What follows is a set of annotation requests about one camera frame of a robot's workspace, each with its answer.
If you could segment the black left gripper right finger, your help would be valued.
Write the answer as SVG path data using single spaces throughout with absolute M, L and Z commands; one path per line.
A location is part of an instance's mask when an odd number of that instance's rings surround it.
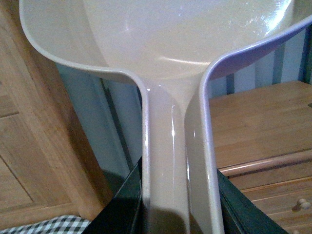
M 286 234 L 258 209 L 220 171 L 217 171 L 224 230 L 226 234 Z

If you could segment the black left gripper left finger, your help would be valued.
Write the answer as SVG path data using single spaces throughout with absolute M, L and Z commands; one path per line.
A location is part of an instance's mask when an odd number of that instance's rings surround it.
M 139 160 L 109 204 L 84 230 L 85 234 L 142 233 L 142 161 Z

